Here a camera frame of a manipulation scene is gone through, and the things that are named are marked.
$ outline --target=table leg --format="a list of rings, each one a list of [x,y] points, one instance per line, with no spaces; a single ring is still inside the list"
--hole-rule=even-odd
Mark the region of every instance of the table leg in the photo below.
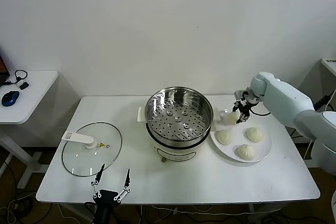
[[[25,152],[18,144],[16,144],[7,134],[0,130],[0,145],[13,154],[18,160],[27,165],[25,172],[23,173],[17,188],[26,188],[30,177],[33,173],[46,173],[49,165],[41,165],[38,160],[42,155],[42,152],[36,152],[33,156],[30,156]]]

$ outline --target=glass lid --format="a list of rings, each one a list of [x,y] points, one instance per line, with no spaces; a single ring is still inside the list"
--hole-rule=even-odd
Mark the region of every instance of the glass lid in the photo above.
[[[109,123],[91,123],[76,133],[92,136],[97,146],[87,148],[84,143],[68,141],[62,152],[62,161],[68,172],[76,176],[95,175],[105,164],[107,169],[117,159],[122,145],[119,130]]]

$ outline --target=computer mouse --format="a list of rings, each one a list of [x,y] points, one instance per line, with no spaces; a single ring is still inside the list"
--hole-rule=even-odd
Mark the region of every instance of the computer mouse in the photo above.
[[[4,94],[1,100],[1,104],[5,107],[12,106],[16,102],[19,95],[20,95],[19,91],[10,91]]]

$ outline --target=white desk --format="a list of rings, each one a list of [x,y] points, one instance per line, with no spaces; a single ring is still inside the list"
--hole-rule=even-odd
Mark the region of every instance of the white desk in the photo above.
[[[16,80],[13,72],[11,72],[10,75],[11,77],[8,80],[15,82]],[[15,84],[1,86],[0,99],[5,93],[8,93],[11,90],[20,91],[20,95],[14,105],[10,107],[0,105],[0,124],[22,124],[26,122],[56,80],[57,76],[58,73],[56,71],[28,71],[28,77],[26,79],[29,84],[28,88],[20,90]],[[33,157],[31,157],[2,130],[0,130],[0,145],[10,152],[10,155],[6,159],[6,163],[9,163],[14,155],[27,165],[17,188],[25,188],[32,173],[46,172],[48,165],[41,165],[38,163],[38,159],[41,156],[40,152],[35,153]],[[3,164],[0,168],[0,176],[5,168],[5,164]]]
[[[88,123],[108,122],[120,130],[123,137],[120,155],[103,172],[99,186],[120,191],[129,168],[132,191],[123,204],[228,204],[320,197],[286,129],[272,115],[250,118],[267,125],[272,133],[269,156],[259,163],[233,161],[221,154],[211,139],[207,139],[197,156],[189,161],[162,163],[152,149],[145,125],[136,121],[138,107],[144,106],[148,98],[84,97],[67,128],[76,131]],[[232,95],[207,98],[212,106],[232,109]],[[64,145],[61,141],[36,198],[61,204],[92,201],[90,182],[94,176],[76,177],[65,170],[61,161]]]

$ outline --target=lid handle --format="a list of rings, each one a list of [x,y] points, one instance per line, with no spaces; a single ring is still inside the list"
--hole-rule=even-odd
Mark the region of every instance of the lid handle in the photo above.
[[[92,136],[87,136],[70,131],[64,132],[62,140],[83,143],[86,145],[86,148],[94,148],[97,145],[97,142],[94,140]]]

